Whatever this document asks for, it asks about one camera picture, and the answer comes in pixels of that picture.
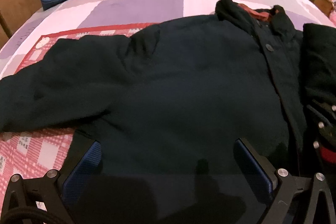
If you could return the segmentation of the dark navy coat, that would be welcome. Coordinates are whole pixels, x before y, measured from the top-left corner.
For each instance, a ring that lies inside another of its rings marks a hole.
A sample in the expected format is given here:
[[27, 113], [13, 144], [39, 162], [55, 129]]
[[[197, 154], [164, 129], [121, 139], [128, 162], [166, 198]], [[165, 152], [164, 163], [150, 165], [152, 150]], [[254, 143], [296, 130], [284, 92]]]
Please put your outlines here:
[[335, 105], [335, 29], [219, 0], [130, 37], [58, 40], [1, 80], [1, 132], [73, 128], [66, 160], [101, 144], [73, 223], [258, 223], [266, 205], [234, 158], [240, 138], [292, 176], [324, 174], [335, 207], [335, 164], [307, 129], [313, 101]]

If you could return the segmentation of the red checkered blanket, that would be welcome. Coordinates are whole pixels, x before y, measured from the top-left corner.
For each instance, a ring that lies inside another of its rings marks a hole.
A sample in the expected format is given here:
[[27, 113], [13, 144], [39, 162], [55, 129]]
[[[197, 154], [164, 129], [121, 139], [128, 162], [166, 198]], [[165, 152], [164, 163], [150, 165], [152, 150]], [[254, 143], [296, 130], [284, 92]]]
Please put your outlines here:
[[[133, 23], [112, 26], [88, 27], [42, 35], [26, 54], [19, 56], [19, 63], [14, 65], [12, 75], [32, 65], [44, 57], [58, 39], [80, 39], [86, 35], [132, 36], [151, 23]], [[12, 175], [20, 174], [23, 178], [42, 177], [50, 169], [60, 169], [72, 142], [74, 130], [43, 129], [33, 132], [1, 133], [1, 203], [4, 202], [8, 182]]]

